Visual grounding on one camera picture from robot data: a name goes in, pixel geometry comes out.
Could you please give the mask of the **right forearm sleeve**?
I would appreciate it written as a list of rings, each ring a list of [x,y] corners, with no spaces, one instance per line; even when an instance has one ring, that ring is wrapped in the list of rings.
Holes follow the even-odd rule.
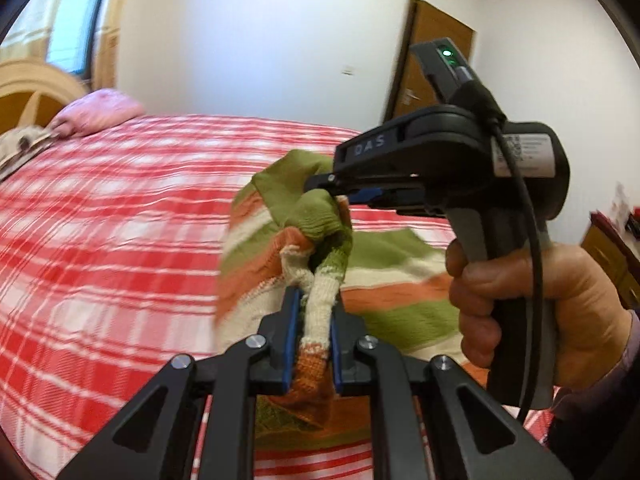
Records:
[[[547,446],[575,479],[639,477],[638,314],[614,368],[583,392],[556,396]]]

